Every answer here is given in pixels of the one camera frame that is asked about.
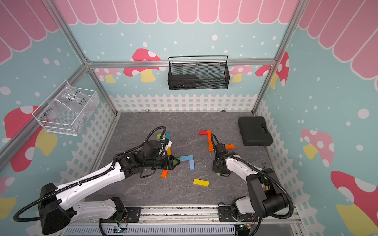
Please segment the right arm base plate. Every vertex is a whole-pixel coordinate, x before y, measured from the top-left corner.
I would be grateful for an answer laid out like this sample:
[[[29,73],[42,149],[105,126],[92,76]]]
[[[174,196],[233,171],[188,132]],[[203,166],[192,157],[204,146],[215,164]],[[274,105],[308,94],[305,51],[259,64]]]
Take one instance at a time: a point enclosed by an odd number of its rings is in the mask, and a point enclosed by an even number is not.
[[[221,205],[217,207],[217,210],[219,222],[258,222],[258,216],[252,213],[240,214],[237,216],[231,206]]]

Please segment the red-orange block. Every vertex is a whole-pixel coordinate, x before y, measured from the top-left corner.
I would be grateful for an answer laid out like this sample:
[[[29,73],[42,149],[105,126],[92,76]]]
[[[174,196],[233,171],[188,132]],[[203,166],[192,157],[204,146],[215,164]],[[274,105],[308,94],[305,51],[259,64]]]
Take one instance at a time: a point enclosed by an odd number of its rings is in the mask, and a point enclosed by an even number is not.
[[[208,138],[208,142],[212,142],[212,139],[211,139],[211,134],[212,134],[212,131],[211,130],[207,130],[207,138]]]

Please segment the orange long block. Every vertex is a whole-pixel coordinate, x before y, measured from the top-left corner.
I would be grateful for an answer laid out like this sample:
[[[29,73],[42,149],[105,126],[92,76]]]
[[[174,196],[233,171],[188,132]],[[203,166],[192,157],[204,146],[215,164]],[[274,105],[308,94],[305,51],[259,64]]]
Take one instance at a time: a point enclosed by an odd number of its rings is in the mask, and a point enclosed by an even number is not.
[[[164,178],[164,179],[166,179],[167,175],[168,175],[168,170],[163,170],[162,174],[161,174],[161,177]]]

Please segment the light blue short block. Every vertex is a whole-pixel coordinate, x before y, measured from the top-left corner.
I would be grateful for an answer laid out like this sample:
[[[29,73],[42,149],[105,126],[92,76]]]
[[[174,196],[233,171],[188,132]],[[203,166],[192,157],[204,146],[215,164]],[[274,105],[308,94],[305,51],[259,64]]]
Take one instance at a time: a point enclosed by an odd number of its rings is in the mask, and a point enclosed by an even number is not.
[[[195,170],[195,162],[193,160],[190,160],[189,165],[190,165],[190,170],[194,171]]]

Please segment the light blue long block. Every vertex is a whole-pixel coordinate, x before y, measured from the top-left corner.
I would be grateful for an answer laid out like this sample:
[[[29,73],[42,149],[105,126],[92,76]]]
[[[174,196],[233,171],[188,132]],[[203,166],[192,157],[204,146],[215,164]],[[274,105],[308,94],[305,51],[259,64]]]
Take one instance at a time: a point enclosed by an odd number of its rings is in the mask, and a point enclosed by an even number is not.
[[[180,161],[191,161],[193,160],[194,157],[192,155],[187,155],[187,156],[181,156]]]

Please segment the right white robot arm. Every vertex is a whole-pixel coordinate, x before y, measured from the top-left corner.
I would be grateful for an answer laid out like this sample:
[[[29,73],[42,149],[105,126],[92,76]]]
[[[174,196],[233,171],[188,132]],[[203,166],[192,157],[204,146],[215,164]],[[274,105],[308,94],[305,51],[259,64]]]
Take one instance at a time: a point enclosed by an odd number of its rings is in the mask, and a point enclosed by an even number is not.
[[[276,219],[288,219],[293,215],[294,204],[289,193],[279,183],[271,168],[258,168],[235,152],[228,152],[226,145],[220,143],[215,134],[210,135],[215,160],[213,172],[229,177],[235,173],[247,184],[248,196],[234,200],[230,206],[236,220],[252,215],[259,219],[268,216]]]

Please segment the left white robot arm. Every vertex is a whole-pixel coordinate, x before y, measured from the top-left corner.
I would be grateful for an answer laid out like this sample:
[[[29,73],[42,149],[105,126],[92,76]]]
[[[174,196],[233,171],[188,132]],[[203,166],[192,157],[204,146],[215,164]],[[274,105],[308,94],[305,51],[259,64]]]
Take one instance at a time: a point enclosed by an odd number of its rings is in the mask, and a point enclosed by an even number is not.
[[[133,175],[143,179],[145,169],[169,171],[177,167],[180,160],[168,153],[172,142],[163,135],[158,140],[151,139],[158,130],[165,133],[166,127],[155,128],[142,144],[115,154],[108,165],[95,172],[59,186],[53,183],[45,185],[40,198],[18,210],[13,221],[39,221],[44,235],[57,233],[75,221],[96,220],[117,224],[126,221],[130,214],[120,198],[92,202],[84,199]]]

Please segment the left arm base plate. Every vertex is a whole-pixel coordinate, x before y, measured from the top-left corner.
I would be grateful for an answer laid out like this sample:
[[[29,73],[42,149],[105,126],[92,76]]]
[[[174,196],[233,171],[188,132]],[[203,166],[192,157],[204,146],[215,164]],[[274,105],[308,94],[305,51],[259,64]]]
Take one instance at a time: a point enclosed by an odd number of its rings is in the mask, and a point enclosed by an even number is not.
[[[107,219],[99,219],[101,223],[138,223],[141,215],[141,207],[119,207],[114,214]]]

